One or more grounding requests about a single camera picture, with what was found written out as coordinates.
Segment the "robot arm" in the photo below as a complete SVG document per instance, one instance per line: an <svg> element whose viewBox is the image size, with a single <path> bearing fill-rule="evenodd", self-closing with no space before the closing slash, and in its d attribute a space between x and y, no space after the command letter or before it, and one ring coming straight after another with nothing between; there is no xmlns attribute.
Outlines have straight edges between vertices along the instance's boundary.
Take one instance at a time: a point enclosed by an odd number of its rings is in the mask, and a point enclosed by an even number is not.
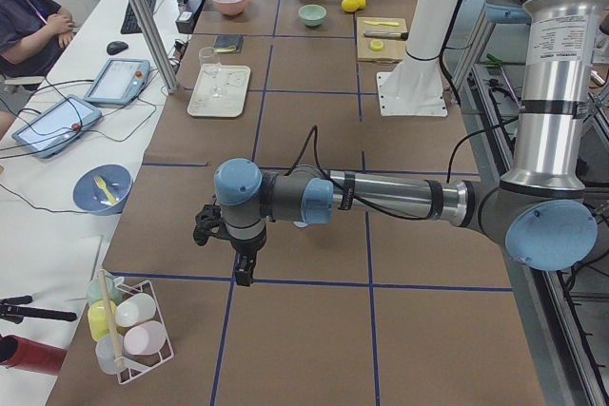
<svg viewBox="0 0 609 406"><path fill-rule="evenodd" d="M217 235L238 259L236 282L254 281L267 221L326 223L355 203L411 221L445 220L482 233L541 271L584 259L598 229L576 174L599 20L608 0L488 0L521 7L531 27L512 164L496 184L439 183L296 165L285 175L232 159L215 172Z"/></svg>

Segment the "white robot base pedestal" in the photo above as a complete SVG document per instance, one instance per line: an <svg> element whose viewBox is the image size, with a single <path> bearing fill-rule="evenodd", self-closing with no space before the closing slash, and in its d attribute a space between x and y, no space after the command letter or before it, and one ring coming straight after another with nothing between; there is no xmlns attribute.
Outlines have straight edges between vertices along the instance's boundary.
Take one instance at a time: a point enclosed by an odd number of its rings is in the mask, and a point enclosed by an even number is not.
<svg viewBox="0 0 609 406"><path fill-rule="evenodd" d="M383 116L444 117L440 62L444 39L460 0L418 0L403 60L377 74Z"/></svg>

